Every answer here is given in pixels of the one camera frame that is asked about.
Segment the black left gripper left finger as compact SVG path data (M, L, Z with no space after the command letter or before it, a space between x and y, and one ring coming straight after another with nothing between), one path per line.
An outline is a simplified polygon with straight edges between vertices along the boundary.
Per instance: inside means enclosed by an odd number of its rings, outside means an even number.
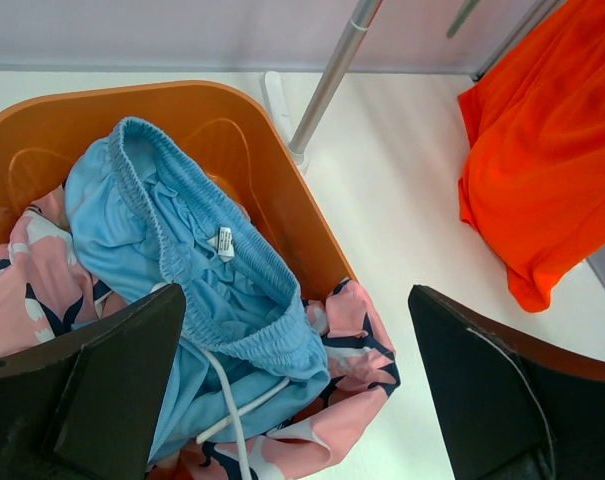
M0 479L141 479L180 337L177 284L0 358Z

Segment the light blue mesh shorts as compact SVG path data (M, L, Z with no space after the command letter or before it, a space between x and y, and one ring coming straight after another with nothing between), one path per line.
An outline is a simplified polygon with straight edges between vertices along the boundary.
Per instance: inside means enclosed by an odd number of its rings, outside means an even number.
M179 451L244 409L240 433L294 416L328 385L328 357L286 263L161 129L120 120L73 166L65 210L79 262L129 303L169 284L186 311L150 449Z

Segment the pink navy patterned shorts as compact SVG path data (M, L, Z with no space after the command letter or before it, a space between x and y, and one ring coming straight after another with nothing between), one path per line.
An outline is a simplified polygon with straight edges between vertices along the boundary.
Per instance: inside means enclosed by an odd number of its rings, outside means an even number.
M77 262L62 229L62 191L36 201L0 245L0 357L52 340L65 314L80 328L125 300ZM305 410L247 444L255 479L299 479L339 463L400 384L395 350L354 280L306 314L328 355L331 381Z

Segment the orange mesh shorts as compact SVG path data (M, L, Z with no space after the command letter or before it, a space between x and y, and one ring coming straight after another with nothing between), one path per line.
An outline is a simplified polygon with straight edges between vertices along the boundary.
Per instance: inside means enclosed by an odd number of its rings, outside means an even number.
M526 311L605 245L605 1L569 1L458 98L459 211Z

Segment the white metal clothes rack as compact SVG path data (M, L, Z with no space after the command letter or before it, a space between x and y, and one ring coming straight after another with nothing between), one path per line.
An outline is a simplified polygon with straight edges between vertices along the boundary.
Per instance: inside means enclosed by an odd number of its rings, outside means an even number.
M306 155L308 144L382 3L382 0L357 2L296 128L293 128L281 75L277 71L267 71L261 79L267 112L294 164L303 175L308 171L310 163Z

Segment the grey hanger of pink shorts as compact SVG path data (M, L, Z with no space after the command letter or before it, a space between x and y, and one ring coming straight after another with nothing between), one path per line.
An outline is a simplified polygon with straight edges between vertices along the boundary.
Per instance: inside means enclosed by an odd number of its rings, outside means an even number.
M451 25L446 31L446 37L452 39L464 25L468 17L472 14L475 8L480 3L480 0L464 0L458 9Z

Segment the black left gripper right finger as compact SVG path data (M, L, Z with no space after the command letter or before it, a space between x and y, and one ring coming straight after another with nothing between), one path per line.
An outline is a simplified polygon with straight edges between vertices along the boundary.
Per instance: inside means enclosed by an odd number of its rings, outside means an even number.
M408 297L457 479L605 479L605 362L480 315Z

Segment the orange plastic tub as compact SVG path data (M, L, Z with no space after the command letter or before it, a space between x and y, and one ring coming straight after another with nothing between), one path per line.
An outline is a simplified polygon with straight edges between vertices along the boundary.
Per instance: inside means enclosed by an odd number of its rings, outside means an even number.
M338 242L264 108L202 80L40 96L0 112L0 244L22 211L60 185L122 118L166 132L249 213L297 277L323 299L352 275Z

